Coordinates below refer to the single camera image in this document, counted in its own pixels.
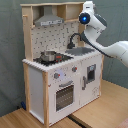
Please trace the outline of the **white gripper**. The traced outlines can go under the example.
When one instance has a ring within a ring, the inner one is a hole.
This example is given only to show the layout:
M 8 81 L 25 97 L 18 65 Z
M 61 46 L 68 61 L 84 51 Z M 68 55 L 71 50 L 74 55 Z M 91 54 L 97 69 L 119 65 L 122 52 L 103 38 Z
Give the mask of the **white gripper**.
M 91 12 L 94 11 L 94 4 L 92 1 L 86 1 L 83 4 L 83 12 L 88 12 L 88 11 L 91 11 Z

